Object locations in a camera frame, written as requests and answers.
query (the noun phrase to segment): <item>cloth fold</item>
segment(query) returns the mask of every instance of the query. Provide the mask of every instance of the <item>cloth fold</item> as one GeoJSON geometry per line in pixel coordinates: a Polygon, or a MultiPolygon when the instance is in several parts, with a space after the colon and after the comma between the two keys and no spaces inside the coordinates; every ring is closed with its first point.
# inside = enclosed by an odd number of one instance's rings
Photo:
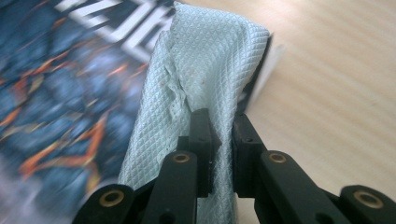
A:
{"type": "Polygon", "coordinates": [[[198,223],[234,223],[231,130],[237,98],[256,69],[269,32],[247,19],[175,3],[170,31],[152,55],[143,99],[119,182],[138,189],[188,135],[191,111],[208,108],[222,145],[214,190],[198,201],[198,223]]]}

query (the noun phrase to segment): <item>light blue mesh fabric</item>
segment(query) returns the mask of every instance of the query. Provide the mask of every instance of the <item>light blue mesh fabric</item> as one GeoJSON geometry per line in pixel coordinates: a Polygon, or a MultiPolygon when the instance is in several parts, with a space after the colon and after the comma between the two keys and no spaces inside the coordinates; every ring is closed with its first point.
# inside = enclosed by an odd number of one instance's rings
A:
{"type": "Polygon", "coordinates": [[[222,145],[214,191],[198,202],[198,223],[234,223],[233,115],[269,33],[231,13],[178,3],[175,7],[171,30],[162,34],[150,61],[120,183],[138,189],[155,178],[177,138],[188,135],[191,111],[206,107],[222,145]]]}

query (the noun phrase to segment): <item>wooden table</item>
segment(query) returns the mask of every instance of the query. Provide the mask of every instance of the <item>wooden table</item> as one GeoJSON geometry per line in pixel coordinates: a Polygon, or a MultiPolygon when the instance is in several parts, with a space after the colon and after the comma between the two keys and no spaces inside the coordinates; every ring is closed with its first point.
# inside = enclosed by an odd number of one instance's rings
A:
{"type": "MultiPolygon", "coordinates": [[[[396,200],[396,1],[189,0],[243,15],[286,51],[248,116],[322,188],[396,200]]],[[[257,223],[251,200],[240,222],[257,223]]]]}

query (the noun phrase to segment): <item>fabric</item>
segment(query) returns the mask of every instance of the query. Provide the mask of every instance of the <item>fabric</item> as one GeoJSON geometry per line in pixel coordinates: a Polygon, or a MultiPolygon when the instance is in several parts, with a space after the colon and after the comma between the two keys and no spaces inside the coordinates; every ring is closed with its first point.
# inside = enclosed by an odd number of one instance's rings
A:
{"type": "Polygon", "coordinates": [[[234,223],[233,115],[269,32],[231,13],[179,3],[175,8],[171,29],[160,36],[150,61],[119,181],[138,189],[155,178],[177,138],[188,135],[191,111],[206,107],[222,145],[213,193],[198,201],[198,223],[234,223]]]}

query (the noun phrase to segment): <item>mesh cloth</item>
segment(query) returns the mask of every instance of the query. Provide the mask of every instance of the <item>mesh cloth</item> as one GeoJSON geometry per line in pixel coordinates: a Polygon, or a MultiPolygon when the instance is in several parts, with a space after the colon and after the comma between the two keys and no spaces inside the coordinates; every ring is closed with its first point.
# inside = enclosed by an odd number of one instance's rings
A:
{"type": "Polygon", "coordinates": [[[206,107],[222,145],[215,158],[214,190],[198,200],[197,221],[235,223],[233,115],[269,33],[231,13],[179,3],[175,8],[172,27],[162,33],[150,61],[119,181],[138,189],[155,178],[177,138],[188,135],[191,111],[206,107]]]}

